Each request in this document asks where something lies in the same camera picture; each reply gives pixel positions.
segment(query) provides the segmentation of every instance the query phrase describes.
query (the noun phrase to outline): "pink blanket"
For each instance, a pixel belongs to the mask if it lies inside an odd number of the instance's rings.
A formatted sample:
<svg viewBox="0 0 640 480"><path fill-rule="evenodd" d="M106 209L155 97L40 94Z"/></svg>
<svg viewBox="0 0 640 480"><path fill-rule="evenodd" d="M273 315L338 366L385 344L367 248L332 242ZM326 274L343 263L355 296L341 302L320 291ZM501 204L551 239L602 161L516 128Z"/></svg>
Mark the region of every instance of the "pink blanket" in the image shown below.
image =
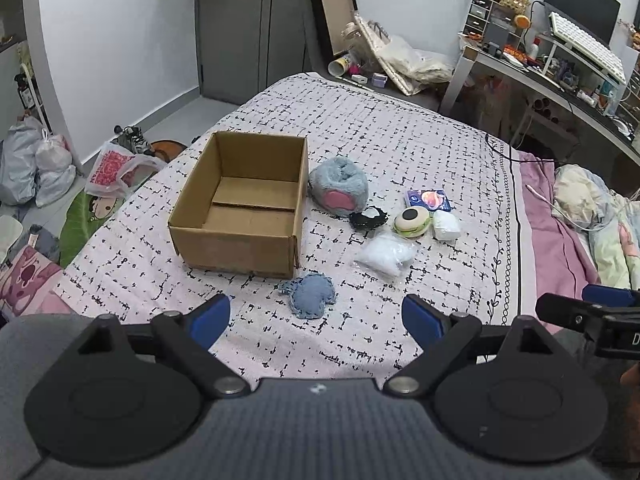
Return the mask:
<svg viewBox="0 0 640 480"><path fill-rule="evenodd" d="M522 160L537 160L530 153L520 153ZM569 298L581 298L588 283L599 283L598 273L569 226L551 215L552 207L536 197L526 185L553 201L554 164L520 164L522 193L527 219L531 225L532 244L536 260L536 291Z"/></svg>

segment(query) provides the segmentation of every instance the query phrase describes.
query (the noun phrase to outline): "white bottle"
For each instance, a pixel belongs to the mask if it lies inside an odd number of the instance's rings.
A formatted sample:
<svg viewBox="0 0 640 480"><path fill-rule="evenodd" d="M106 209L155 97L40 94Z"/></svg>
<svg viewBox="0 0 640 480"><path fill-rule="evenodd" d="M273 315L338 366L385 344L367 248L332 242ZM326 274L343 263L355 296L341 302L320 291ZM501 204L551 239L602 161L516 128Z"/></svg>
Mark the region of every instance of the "white bottle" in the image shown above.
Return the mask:
<svg viewBox="0 0 640 480"><path fill-rule="evenodd" d="M540 48L540 38L533 40L533 44L529 47L529 57L536 59L538 57L538 49Z"/></svg>

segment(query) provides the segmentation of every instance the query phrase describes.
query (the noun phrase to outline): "bedsheet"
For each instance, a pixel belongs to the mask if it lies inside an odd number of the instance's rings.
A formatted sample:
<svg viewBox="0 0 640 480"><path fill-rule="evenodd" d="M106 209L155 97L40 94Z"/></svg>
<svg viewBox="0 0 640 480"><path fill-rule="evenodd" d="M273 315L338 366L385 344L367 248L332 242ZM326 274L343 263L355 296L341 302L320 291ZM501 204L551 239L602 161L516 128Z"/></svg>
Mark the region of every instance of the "bedsheet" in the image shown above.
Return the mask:
<svg viewBox="0 0 640 480"><path fill-rule="evenodd" d="M276 290L279 280L194 270L175 254L167 219L216 130L306 136L310 170L348 156L369 177L369 203L392 216L404 207L406 189L442 187L463 235L454 246L428 234L416 240L410 269L390 282L353 264L373 233L355 232L308 198L297 275L331 277L337 301L322 319L297 319ZM408 293L492 324L533 313L536 273L520 170L488 143L518 157L500 140L410 103L315 74L290 76L223 118L140 188L65 269L56 293L80 314L112 312L135 323L163 310L186 312L224 292L232 319L212 351L248 380L384 380L420 353L401 322Z"/></svg>

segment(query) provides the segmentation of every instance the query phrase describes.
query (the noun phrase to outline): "cardboard box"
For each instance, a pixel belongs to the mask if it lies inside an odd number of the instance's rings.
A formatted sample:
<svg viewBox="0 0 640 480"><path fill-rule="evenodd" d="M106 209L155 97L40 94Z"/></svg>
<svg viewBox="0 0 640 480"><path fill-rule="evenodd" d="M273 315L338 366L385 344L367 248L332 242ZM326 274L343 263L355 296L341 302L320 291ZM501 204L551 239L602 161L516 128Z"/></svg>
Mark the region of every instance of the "cardboard box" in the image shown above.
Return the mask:
<svg viewBox="0 0 640 480"><path fill-rule="evenodd" d="M307 179L304 137L214 133L169 216L175 250L191 267L292 278Z"/></svg>

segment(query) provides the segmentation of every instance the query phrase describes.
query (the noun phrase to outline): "keyboard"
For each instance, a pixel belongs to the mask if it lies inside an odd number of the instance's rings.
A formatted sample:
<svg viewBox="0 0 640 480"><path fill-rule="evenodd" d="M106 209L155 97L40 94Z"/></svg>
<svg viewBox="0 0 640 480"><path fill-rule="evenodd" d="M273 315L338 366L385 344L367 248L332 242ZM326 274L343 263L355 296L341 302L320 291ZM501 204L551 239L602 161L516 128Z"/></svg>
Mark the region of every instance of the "keyboard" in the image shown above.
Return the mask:
<svg viewBox="0 0 640 480"><path fill-rule="evenodd" d="M626 84L625 72L618 56L591 34L582 30L574 22L560 16L557 12L552 12L549 17L551 18L551 31L556 38L571 43L571 46L583 53L597 66L609 72L613 79L623 85Z"/></svg>

